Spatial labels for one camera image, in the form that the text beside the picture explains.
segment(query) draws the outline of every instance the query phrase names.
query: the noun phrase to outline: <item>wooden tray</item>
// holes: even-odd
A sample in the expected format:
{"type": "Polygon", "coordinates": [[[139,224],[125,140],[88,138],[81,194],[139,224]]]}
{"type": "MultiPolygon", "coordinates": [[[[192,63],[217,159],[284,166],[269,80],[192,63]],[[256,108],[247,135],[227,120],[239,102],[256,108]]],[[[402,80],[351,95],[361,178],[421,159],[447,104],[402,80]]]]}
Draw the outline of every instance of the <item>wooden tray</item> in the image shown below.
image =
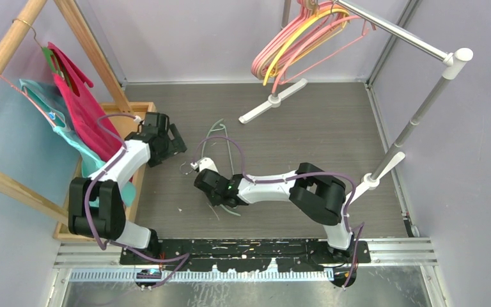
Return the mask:
{"type": "MultiPolygon", "coordinates": [[[[120,110],[113,103],[102,103],[100,104],[106,114],[118,113],[120,110]]],[[[131,102],[130,103],[132,110],[135,115],[138,115],[144,118],[146,112],[155,112],[155,105],[153,102],[131,102]]],[[[133,122],[130,118],[116,116],[110,117],[110,120],[116,127],[117,131],[120,133],[120,136],[124,138],[132,131],[136,131],[138,124],[133,122]]],[[[125,215],[127,220],[134,221],[136,217],[136,210],[138,209],[138,199],[140,199],[140,189],[142,189],[142,181],[144,180],[144,170],[146,166],[142,165],[134,176],[132,177],[132,184],[136,188],[136,197],[132,202],[131,206],[127,208],[125,211],[125,215]]],[[[74,173],[74,177],[80,176],[80,162],[78,162],[78,166],[76,167],[76,171],[74,173]]],[[[68,209],[68,193],[65,198],[65,203],[63,204],[63,208],[68,209]]],[[[61,241],[94,241],[92,238],[87,238],[82,235],[74,235],[68,231],[68,227],[63,225],[62,223],[58,223],[56,227],[56,231],[54,232],[54,239],[58,239],[61,241]]]]}

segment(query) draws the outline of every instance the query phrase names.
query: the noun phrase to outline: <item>red shirt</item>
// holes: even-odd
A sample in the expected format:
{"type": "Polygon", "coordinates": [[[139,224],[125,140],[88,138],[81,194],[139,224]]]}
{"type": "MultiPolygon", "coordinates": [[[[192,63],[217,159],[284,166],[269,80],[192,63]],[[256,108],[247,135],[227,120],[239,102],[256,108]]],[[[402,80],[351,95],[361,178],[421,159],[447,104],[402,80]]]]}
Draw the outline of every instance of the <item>red shirt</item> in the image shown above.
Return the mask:
{"type": "MultiPolygon", "coordinates": [[[[48,48],[54,52],[70,78],[72,89],[68,87],[66,81],[59,74],[53,74],[54,82],[59,88],[70,113],[74,130],[82,141],[97,153],[101,160],[107,162],[121,148],[121,143],[97,125],[97,119],[106,113],[86,87],[87,84],[92,88],[93,83],[53,43],[48,43],[48,48]]],[[[101,120],[100,123],[119,135],[108,118],[101,120]]]]}

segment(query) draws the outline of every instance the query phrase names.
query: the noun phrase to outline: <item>wooden rod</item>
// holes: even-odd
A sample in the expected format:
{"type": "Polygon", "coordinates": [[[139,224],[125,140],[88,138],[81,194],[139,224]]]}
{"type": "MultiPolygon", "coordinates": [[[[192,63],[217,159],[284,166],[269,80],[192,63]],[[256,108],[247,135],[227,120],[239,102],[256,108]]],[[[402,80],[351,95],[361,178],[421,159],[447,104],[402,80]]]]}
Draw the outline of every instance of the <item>wooden rod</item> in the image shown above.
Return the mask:
{"type": "MultiPolygon", "coordinates": [[[[46,1],[29,0],[17,18],[32,25],[46,1]]],[[[12,24],[10,29],[8,29],[0,42],[0,74],[3,73],[14,52],[18,49],[27,32],[29,32],[29,26],[21,21],[16,20],[12,23],[12,20],[10,20],[10,23],[12,24]]]]}
{"type": "Polygon", "coordinates": [[[68,212],[65,209],[1,172],[0,192],[68,225],[68,212]]]}
{"type": "Polygon", "coordinates": [[[88,55],[108,92],[110,92],[114,103],[121,112],[131,113],[132,110],[125,93],[121,90],[121,86],[118,80],[116,80],[114,72],[110,68],[108,61],[106,61],[104,53],[100,50],[93,33],[91,33],[88,24],[74,0],[54,0],[54,2],[61,11],[61,14],[63,14],[76,39],[82,45],[82,48],[88,55]]]}

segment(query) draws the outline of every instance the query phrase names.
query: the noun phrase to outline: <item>wooden frame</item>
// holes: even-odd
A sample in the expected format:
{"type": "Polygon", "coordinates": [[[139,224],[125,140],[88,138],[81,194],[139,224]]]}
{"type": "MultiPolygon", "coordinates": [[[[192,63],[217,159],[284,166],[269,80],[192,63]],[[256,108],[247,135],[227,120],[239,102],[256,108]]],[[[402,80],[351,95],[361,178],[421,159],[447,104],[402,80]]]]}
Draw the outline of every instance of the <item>wooden frame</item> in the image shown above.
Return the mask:
{"type": "MultiPolygon", "coordinates": [[[[17,18],[24,20],[28,24],[33,24],[46,2],[47,0],[27,0],[25,7],[18,14],[17,18]]],[[[93,34],[91,33],[74,0],[54,0],[54,2],[63,14],[66,22],[76,36],[76,39],[78,39],[80,42],[80,45],[88,55],[91,63],[95,67],[95,70],[99,74],[104,85],[108,89],[108,92],[114,100],[113,103],[103,104],[103,108],[107,112],[112,113],[124,112],[142,114],[147,111],[155,110],[155,106],[152,102],[131,103],[127,100],[119,82],[116,79],[116,76],[114,75],[106,58],[104,57],[104,54],[95,41],[93,34]]],[[[0,74],[3,73],[28,31],[29,26],[27,24],[15,21],[4,35],[0,42],[0,74]]],[[[131,130],[136,129],[136,125],[133,122],[124,123],[122,120],[113,120],[113,122],[121,135],[126,135],[131,130]]],[[[135,204],[138,203],[140,189],[142,188],[141,183],[144,175],[143,171],[143,168],[139,169],[134,176],[136,178],[135,186],[137,191],[137,196],[134,201],[135,204]]],[[[34,192],[32,189],[22,185],[2,172],[0,172],[0,192],[57,220],[59,222],[58,228],[61,228],[62,225],[68,225],[68,211],[66,206],[61,207],[56,205],[47,198],[34,192]]],[[[135,205],[129,209],[128,215],[129,219],[134,219],[134,216],[136,215],[135,205]]]]}

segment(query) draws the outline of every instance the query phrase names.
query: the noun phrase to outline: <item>light blue shirt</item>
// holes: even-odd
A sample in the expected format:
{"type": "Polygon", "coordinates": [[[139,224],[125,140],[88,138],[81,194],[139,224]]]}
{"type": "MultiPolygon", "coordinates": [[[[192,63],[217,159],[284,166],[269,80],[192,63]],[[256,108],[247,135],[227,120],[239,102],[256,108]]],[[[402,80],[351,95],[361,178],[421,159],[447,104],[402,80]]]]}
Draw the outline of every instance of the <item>light blue shirt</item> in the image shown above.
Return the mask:
{"type": "MultiPolygon", "coordinates": [[[[84,142],[80,139],[74,127],[72,126],[72,119],[68,109],[66,108],[65,101],[59,93],[59,89],[55,85],[39,83],[32,80],[20,79],[20,85],[22,91],[26,93],[36,102],[39,107],[46,112],[52,121],[55,123],[54,132],[60,135],[65,141],[72,147],[76,148],[82,156],[82,177],[88,177],[90,174],[99,170],[104,166],[105,162],[84,142]]],[[[127,182],[123,189],[120,190],[121,199],[127,207],[130,206],[136,195],[136,189],[134,185],[127,182]]],[[[92,207],[98,207],[98,200],[91,201],[92,207]]]]}

